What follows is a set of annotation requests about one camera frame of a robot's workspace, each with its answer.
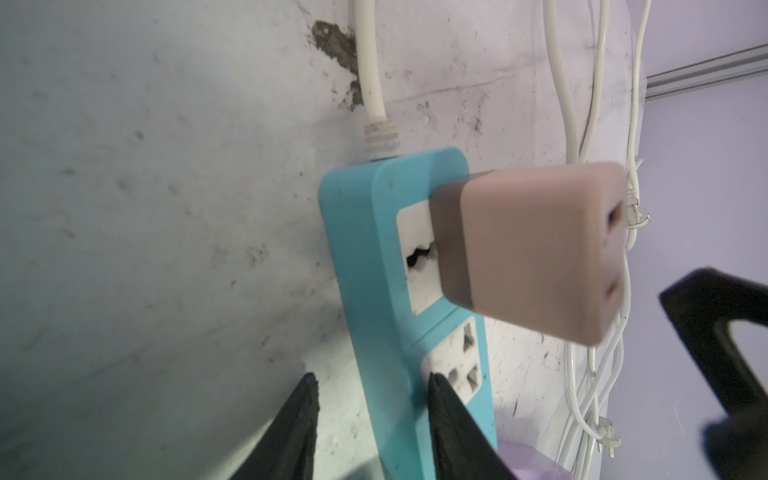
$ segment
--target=blue power strip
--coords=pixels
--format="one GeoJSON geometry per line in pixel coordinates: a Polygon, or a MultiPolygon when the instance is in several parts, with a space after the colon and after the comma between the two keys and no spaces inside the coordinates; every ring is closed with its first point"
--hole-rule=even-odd
{"type": "Polygon", "coordinates": [[[470,316],[483,381],[467,410],[497,448],[484,319],[445,297],[413,314],[396,222],[402,208],[468,173],[464,154],[446,148],[334,171],[320,185],[346,321],[390,480],[435,478],[422,361],[470,316]]]}

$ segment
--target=white wall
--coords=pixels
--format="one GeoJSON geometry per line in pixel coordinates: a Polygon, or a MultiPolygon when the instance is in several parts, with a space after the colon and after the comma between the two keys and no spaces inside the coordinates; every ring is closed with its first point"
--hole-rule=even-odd
{"type": "MultiPolygon", "coordinates": [[[[644,0],[627,0],[634,30],[644,0]]],[[[765,0],[656,0],[643,45],[648,75],[768,42],[765,0]]]]}
{"type": "MultiPolygon", "coordinates": [[[[622,446],[604,459],[604,480],[714,478],[701,429],[724,412],[657,295],[700,266],[768,283],[766,132],[766,76],[646,104],[639,174],[652,221],[629,255],[626,359],[608,411],[622,446]]],[[[759,332],[739,339],[766,379],[759,332]]]]}

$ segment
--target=dirty white surface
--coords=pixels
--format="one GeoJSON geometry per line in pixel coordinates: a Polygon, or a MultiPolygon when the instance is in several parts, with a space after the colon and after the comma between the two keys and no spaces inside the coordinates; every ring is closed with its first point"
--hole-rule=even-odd
{"type": "MultiPolygon", "coordinates": [[[[582,123],[594,3],[560,5],[582,123]]],[[[632,35],[612,10],[592,161],[624,157],[632,35]]],[[[3,3],[0,476],[222,478],[307,371],[316,478],[380,475],[316,202],[323,175],[363,158],[364,113],[339,106],[353,76],[307,35],[350,14],[3,3]]],[[[377,27],[402,153],[563,162],[540,2],[380,2],[377,27]]],[[[561,342],[493,322],[488,338],[500,438],[553,456],[561,342]]]]}

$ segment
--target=black plastic part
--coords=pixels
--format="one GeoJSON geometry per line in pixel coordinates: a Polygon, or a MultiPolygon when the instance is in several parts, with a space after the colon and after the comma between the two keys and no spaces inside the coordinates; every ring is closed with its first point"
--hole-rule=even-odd
{"type": "Polygon", "coordinates": [[[768,402],[728,326],[738,319],[768,326],[768,287],[708,268],[692,272],[663,291],[660,299],[729,414],[768,402]]]}
{"type": "Polygon", "coordinates": [[[427,405],[437,480],[517,480],[439,373],[429,376],[427,405]]]}
{"type": "Polygon", "coordinates": [[[319,410],[317,380],[307,373],[230,480],[312,480],[319,410]]]}

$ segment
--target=purple object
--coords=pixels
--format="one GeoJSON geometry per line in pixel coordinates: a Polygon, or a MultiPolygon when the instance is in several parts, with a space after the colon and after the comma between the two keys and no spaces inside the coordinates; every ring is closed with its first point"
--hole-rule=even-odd
{"type": "Polygon", "coordinates": [[[498,456],[518,480],[574,480],[574,476],[538,450],[498,441],[498,456]]]}

